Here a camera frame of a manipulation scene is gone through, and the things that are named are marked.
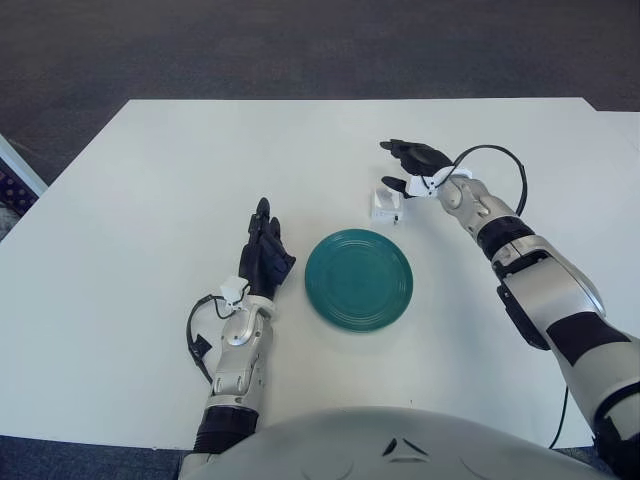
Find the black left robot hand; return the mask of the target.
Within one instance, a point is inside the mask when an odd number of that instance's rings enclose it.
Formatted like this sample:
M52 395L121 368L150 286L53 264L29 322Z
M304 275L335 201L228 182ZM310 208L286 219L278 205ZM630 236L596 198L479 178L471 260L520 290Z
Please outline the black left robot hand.
M251 215L249 239L244 245L238 275L249 283L249 294L273 300L296 258L290 255L281 239L281 225L271 216L270 203L262 197Z

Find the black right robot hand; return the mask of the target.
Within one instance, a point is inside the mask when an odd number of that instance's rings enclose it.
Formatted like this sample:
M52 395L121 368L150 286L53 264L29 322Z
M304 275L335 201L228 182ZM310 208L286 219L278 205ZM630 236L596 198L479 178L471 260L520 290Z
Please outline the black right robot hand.
M391 139L381 142L380 146L398 159L410 176L409 180L384 176L381 182L405 199L436 197L438 187L454 168L444 153L426 144Z

